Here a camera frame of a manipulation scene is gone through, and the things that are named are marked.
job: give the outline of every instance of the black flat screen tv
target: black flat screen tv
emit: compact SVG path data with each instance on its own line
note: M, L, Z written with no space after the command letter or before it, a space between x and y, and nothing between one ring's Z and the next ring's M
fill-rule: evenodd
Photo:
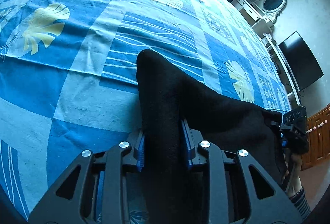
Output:
M315 56L297 31L283 41L279 48L291 68L300 91L324 75Z

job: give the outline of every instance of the patterned bedsheet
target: patterned bedsheet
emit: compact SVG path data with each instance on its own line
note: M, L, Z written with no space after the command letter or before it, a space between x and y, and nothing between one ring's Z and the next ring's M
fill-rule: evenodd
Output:
M219 94L289 110L268 52L225 0L0 0L0 184L25 218L81 150L141 126L143 49ZM131 223L146 223L130 180Z

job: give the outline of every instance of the hand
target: hand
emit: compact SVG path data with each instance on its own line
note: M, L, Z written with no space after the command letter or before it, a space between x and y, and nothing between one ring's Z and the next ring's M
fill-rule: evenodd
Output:
M298 154L292 154L291 155L291 160L293 161L293 163L296 165L295 169L292 171L292 179L291 179L291 183L288 187L288 197L291 198L292 196L296 195L301 189L301 181L299 178L299 174L300 174L300 170L301 170L301 165L302 165L302 160L301 160L301 155Z

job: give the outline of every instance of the silver bolt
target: silver bolt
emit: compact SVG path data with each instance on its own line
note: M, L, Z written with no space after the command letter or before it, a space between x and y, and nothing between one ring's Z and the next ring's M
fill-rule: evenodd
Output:
M123 149L128 148L129 143L127 141L123 141L119 143L119 146Z
M91 154L92 154L92 152L91 152L90 150L88 150L88 149L84 150L84 151L81 153L81 155L82 155L83 157L89 157Z
M203 148L209 148L211 146L210 142L205 140L202 141L200 144Z
M242 157L246 157L249 153L245 149L240 149L238 154Z

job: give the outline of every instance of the bed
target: bed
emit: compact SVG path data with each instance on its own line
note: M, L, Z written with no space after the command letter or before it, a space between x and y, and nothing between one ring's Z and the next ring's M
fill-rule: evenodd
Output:
M0 0L0 184L23 217L82 150L141 126L144 49L219 94L290 110L267 50L225 0ZM147 223L134 176L128 198L131 223Z

